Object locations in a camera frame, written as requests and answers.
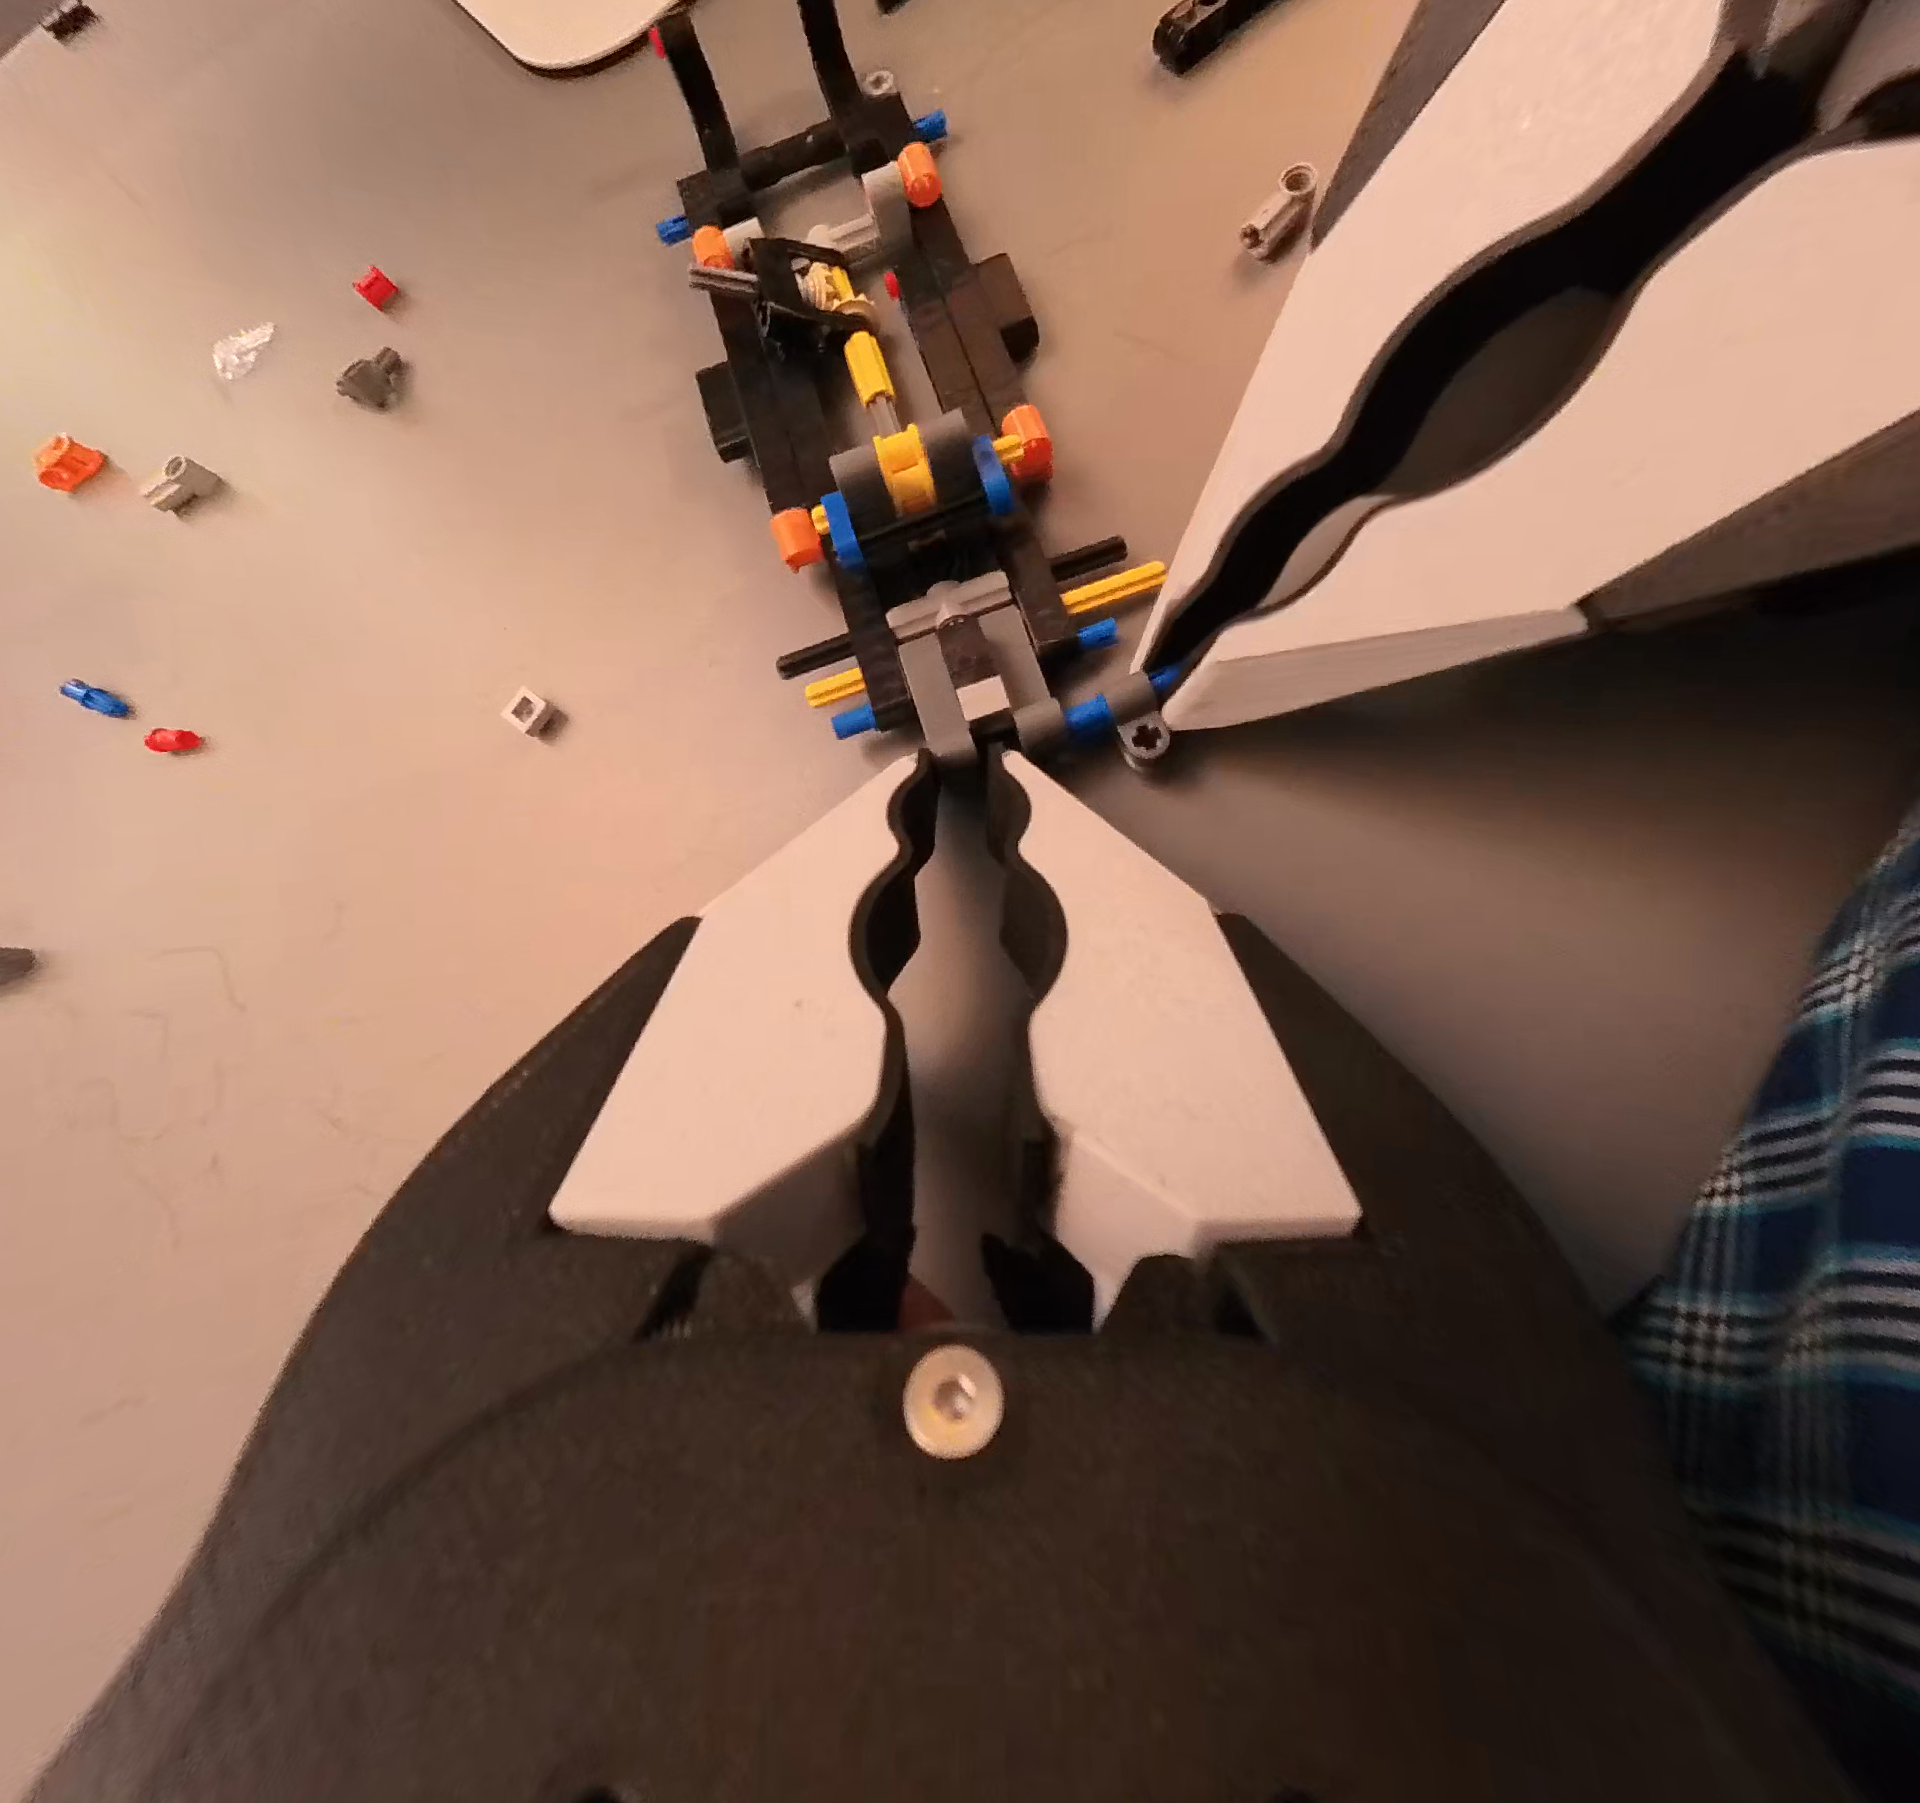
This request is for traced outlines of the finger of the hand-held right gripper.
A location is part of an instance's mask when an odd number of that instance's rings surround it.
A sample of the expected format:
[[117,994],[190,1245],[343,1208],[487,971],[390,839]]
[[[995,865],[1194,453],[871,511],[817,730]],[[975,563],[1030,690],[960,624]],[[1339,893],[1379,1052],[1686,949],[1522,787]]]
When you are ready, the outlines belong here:
[[1163,704],[1250,725],[1916,551],[1917,143],[1783,162],[1522,443],[1353,527]]
[[1252,616],[1294,546],[1379,495],[1460,366],[1557,292],[1542,243],[1659,153],[1770,0],[1507,0],[1310,245],[1155,604],[1137,667]]

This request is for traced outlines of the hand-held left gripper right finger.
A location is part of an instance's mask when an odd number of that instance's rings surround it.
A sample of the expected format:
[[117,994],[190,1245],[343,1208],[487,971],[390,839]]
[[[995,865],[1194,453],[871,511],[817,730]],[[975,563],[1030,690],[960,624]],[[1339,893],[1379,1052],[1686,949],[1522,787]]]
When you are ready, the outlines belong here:
[[1146,1262],[1350,1239],[1357,1193],[1232,919],[1021,754],[989,764],[986,826],[1026,996],[1008,1311],[1101,1322]]

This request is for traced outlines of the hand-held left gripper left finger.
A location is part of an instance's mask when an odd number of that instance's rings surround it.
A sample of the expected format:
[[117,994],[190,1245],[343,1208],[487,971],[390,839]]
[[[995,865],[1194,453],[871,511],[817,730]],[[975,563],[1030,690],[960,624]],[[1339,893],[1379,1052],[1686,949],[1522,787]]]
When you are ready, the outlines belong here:
[[915,1107],[892,989],[940,803],[930,756],[906,754],[688,923],[557,1228],[761,1264],[820,1322],[900,1320]]

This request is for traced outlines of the lego car chassis assembly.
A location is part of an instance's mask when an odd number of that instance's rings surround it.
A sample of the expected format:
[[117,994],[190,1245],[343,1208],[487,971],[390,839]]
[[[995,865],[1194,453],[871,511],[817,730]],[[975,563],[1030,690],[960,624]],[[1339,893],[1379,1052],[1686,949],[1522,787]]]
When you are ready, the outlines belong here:
[[697,377],[708,434],[755,469],[783,568],[817,572],[844,621],[777,671],[841,743],[903,731],[951,774],[1061,752],[1061,678],[1165,570],[1123,568],[1119,539],[1044,553],[1055,450],[1023,385],[1038,325],[1021,277],[963,242],[945,118],[865,95],[838,0],[797,11],[827,117],[763,145],[735,138],[691,17],[650,31],[703,159],[657,234],[719,330]]

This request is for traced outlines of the person in blue plaid shirt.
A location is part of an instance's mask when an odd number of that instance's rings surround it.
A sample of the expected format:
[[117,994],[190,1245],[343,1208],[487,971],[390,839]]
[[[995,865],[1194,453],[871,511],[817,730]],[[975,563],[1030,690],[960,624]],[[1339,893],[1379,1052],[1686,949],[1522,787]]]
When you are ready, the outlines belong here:
[[1917,1797],[1917,813],[1617,1341],[1713,1572],[1864,1800]]

